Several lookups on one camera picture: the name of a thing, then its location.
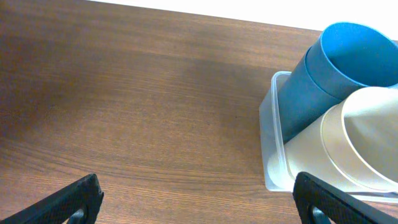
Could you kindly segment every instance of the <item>blue cup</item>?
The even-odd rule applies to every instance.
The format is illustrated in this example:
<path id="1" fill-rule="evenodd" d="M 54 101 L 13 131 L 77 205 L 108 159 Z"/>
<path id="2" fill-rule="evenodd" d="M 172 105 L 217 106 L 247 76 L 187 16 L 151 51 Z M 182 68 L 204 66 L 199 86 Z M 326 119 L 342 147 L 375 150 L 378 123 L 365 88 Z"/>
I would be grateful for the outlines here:
<path id="1" fill-rule="evenodd" d="M 307 71 L 307 53 L 278 91 L 280 126 L 284 142 L 292 139 L 326 110 L 342 100 L 331 96 L 312 80 Z"/>
<path id="2" fill-rule="evenodd" d="M 398 45 L 359 24 L 327 27 L 308 52 L 306 63 L 313 81 L 340 100 L 360 88 L 398 83 Z"/>

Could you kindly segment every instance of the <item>brown wooden surface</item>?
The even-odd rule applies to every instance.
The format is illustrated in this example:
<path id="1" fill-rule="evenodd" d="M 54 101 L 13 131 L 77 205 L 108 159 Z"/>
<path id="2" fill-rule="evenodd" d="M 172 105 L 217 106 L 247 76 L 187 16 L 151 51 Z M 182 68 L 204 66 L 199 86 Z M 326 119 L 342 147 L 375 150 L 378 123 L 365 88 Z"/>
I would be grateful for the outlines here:
<path id="1" fill-rule="evenodd" d="M 265 189 L 258 106 L 319 32 L 87 1 L 0 7 L 0 218 L 94 172 L 98 223 L 300 223 L 291 194 Z"/>

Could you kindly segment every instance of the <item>white background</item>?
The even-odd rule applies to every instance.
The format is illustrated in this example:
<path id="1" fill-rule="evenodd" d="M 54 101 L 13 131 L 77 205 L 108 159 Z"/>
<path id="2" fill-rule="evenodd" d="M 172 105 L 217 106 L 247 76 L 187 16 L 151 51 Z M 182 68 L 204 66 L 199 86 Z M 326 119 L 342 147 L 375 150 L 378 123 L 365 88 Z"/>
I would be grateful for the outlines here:
<path id="1" fill-rule="evenodd" d="M 396 0 L 95 0 L 128 6 L 148 7 L 290 27 L 323 30 L 339 22 L 358 22 L 398 40 Z"/>

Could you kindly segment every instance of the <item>gray plastic container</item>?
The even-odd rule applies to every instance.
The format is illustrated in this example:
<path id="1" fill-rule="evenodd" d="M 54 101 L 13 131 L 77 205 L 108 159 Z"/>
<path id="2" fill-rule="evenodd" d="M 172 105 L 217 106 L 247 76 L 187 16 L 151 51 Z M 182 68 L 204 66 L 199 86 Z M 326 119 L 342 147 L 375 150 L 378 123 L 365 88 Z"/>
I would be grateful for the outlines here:
<path id="1" fill-rule="evenodd" d="M 275 192 L 292 192 L 294 180 L 287 172 L 286 157 L 280 128 L 277 92 L 289 78 L 291 72 L 277 72 L 272 77 L 271 88 L 262 101 L 260 111 L 262 163 L 266 188 Z M 271 156 L 277 156 L 279 163 L 269 163 Z M 272 181 L 269 173 L 278 175 L 278 181 Z M 349 193 L 357 199 L 370 202 L 398 203 L 397 193 Z"/>

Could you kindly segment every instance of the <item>wooden table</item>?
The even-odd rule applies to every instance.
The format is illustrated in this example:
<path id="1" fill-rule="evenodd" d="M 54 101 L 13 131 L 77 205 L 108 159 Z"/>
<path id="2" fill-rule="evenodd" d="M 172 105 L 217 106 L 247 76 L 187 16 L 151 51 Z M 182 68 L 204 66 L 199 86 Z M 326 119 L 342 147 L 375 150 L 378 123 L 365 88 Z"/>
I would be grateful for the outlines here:
<path id="1" fill-rule="evenodd" d="M 0 218 L 94 172 L 97 223 L 300 223 L 264 186 L 258 106 L 318 31 L 83 0 L 0 8 Z"/>

